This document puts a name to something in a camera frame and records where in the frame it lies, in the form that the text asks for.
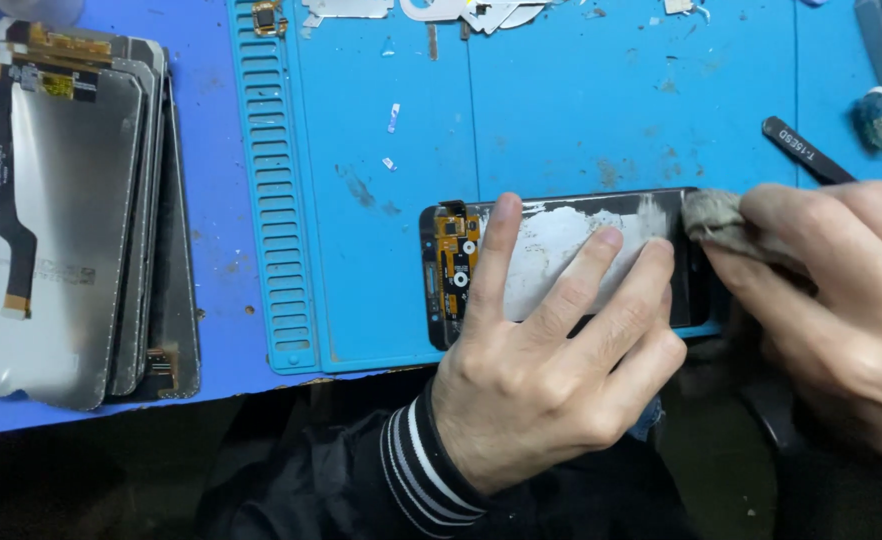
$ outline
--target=cloth rag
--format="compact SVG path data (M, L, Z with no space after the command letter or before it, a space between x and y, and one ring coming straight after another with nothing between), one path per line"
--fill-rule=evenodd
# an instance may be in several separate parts
M681 205L685 234L694 242L710 242L756 261L808 275L794 250L773 233L748 222L740 206L741 195L722 189L686 193Z

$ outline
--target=hand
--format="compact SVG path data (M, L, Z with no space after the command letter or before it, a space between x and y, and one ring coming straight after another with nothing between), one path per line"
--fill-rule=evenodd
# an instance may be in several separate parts
M431 392L447 454L485 494L615 444L686 352L668 323L675 251L663 239L647 243L603 311L567 338L621 251L615 227L585 241L526 321L505 320L520 225L521 200L501 195L471 276L460 339L441 360Z
M765 264L706 245L711 265L764 327L767 356L812 412L882 454L882 181L817 191L759 185L740 211L795 251L816 297Z

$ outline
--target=blue silicone repair mat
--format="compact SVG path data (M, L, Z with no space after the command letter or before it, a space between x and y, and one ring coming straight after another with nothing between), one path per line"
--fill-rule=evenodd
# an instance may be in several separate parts
M438 361L417 224L439 201L807 185L763 139L772 115L855 175L882 177L882 158L851 151L843 111L796 69L803 43L823 53L817 43L860 39L841 4L815 16L794 2L714 2L708 25L660 2L570 0L465 41L459 24L432 32L399 6L307 29L293 0L281 6L286 38L258 38L251 2L229 0L272 368ZM796 31L801 10L817 21ZM863 51L845 54L854 75L818 78L854 100L872 76ZM817 132L798 125L799 110Z

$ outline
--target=black jacket sleeve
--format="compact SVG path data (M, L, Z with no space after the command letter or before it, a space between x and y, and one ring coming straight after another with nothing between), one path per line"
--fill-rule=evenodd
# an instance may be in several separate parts
M198 531L207 538L451 537L490 502L441 445L431 384L411 404L362 420L308 427L206 494Z

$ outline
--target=striped cuff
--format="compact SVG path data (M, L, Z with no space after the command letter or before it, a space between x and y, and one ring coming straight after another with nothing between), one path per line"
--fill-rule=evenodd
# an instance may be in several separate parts
M394 500L421 533L451 538L481 518L487 498L455 467L431 411L431 383L394 412L380 434L380 458Z

